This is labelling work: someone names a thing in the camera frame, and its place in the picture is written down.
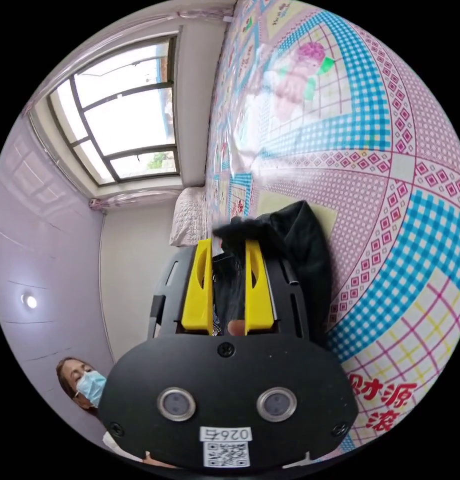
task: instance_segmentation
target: brown hair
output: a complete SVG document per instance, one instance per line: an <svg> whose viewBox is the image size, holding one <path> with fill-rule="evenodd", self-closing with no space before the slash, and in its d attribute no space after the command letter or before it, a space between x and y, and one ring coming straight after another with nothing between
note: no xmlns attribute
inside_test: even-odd
<svg viewBox="0 0 460 480"><path fill-rule="evenodd" d="M62 373L63 365L65 365L65 362L67 360L76 360L77 362L82 362L85 365L88 365L88 363L83 360L80 360L79 358L76 359L74 356L66 356L65 358L62 358L56 366L55 370L56 370L56 376L58 378L58 383L60 384L61 389L73 400L75 398L76 392L73 390L70 383L68 383L68 380L65 378L65 376ZM98 409L92 407L92 408L89 408L87 412L89 414L96 416L98 413Z"/></svg>

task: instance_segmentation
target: window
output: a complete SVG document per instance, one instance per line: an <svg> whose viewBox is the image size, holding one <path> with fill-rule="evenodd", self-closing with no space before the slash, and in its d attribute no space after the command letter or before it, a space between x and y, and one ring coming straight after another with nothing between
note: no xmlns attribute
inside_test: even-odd
<svg viewBox="0 0 460 480"><path fill-rule="evenodd" d="M97 185L179 174L175 41L158 38L101 57L48 96L60 134Z"/></svg>

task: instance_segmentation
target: ceiling light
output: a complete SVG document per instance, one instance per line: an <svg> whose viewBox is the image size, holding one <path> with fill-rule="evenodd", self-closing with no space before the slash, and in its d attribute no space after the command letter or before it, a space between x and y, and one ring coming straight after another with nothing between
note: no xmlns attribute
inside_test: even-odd
<svg viewBox="0 0 460 480"><path fill-rule="evenodd" d="M21 301L31 309L34 309L36 307L36 299L31 295L22 295Z"/></svg>

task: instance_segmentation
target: white pillow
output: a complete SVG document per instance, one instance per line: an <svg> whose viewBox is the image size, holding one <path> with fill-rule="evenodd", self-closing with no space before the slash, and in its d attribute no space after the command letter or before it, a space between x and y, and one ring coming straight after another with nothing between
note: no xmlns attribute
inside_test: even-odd
<svg viewBox="0 0 460 480"><path fill-rule="evenodd" d="M189 247L206 238L205 187L189 187L176 200L170 245Z"/></svg>

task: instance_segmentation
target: qr code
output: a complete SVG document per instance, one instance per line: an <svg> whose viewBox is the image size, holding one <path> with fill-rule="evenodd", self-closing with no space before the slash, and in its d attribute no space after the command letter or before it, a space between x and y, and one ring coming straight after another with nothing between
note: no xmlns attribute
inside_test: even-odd
<svg viewBox="0 0 460 480"><path fill-rule="evenodd" d="M250 466L247 441L219 441L203 443L205 467L237 469Z"/></svg>

